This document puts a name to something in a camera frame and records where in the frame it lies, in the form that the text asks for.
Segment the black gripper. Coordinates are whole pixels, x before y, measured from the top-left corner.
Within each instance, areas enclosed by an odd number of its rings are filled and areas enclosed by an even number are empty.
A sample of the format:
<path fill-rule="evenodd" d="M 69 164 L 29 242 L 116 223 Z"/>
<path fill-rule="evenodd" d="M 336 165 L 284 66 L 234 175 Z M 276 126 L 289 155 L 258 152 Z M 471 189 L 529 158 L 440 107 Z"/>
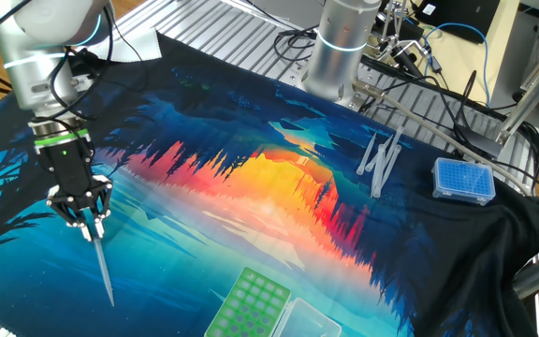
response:
<path fill-rule="evenodd" d="M 48 191 L 46 204 L 68 227 L 79 228 L 86 241 L 102 239 L 103 221 L 111 215 L 113 181 L 104 175 L 93 176 L 92 153 L 85 138 L 40 139 L 37 155 L 41 166 L 53 174 L 58 184 Z M 85 195 L 75 197 L 67 193 Z M 84 210 L 89 210 L 93 217 L 91 225 L 87 224 Z"/>

